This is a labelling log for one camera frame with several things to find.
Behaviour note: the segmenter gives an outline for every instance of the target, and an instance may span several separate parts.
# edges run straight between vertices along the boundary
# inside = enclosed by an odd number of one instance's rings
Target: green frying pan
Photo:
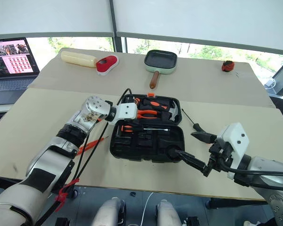
[[[146,70],[154,72],[150,82],[150,88],[156,87],[160,74],[170,74],[176,68],[177,55],[172,52],[162,50],[150,50],[145,58]]]

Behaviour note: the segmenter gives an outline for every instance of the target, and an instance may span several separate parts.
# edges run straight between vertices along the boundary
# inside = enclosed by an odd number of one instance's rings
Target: red sponge
[[[99,75],[108,74],[112,68],[118,64],[118,57],[115,55],[109,55],[96,63],[96,71]]]

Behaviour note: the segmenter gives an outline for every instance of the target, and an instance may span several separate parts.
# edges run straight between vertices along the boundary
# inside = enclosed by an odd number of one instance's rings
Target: white cable
[[[142,218],[141,218],[141,226],[142,226],[142,222],[143,222],[143,216],[145,215],[145,210],[146,210],[146,207],[147,207],[147,203],[148,203],[149,198],[151,197],[152,194],[153,194],[153,192],[148,196],[148,199],[147,199],[146,204],[145,204],[145,208],[143,209]]]
[[[269,87],[269,88],[265,88],[265,89],[272,89],[272,88],[274,88],[275,87],[275,84],[276,84],[276,81],[275,81],[275,79],[274,78],[270,78],[270,80],[273,80],[273,86],[271,86],[271,87]]]

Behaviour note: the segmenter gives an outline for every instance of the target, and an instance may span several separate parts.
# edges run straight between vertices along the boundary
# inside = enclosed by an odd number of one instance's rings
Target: pan handle
[[[154,74],[153,74],[153,78],[150,82],[150,88],[151,89],[154,89],[156,87],[158,77],[159,77],[159,71],[155,71]]]

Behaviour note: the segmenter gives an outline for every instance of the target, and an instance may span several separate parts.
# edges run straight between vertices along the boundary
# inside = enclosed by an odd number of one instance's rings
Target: tool kit
[[[154,94],[124,96],[122,103],[137,104],[137,118],[120,120],[114,127],[110,152],[133,161],[179,162],[175,150],[184,151],[179,101]]]

